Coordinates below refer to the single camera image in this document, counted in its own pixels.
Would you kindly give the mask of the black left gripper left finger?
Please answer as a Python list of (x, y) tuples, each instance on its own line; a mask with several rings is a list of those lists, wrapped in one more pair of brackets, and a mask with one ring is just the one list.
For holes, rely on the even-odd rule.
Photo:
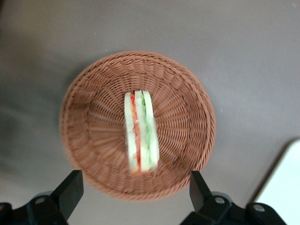
[(40, 193), (13, 210), (11, 224), (67, 225), (83, 193), (83, 173), (73, 170), (52, 192)]

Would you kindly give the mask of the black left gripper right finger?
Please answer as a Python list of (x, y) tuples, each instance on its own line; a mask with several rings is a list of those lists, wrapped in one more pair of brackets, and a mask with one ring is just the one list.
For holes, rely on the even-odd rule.
[(190, 173), (189, 195), (194, 207), (184, 225), (284, 225), (285, 221), (270, 206), (250, 202), (236, 205), (220, 192), (212, 192), (199, 171)]

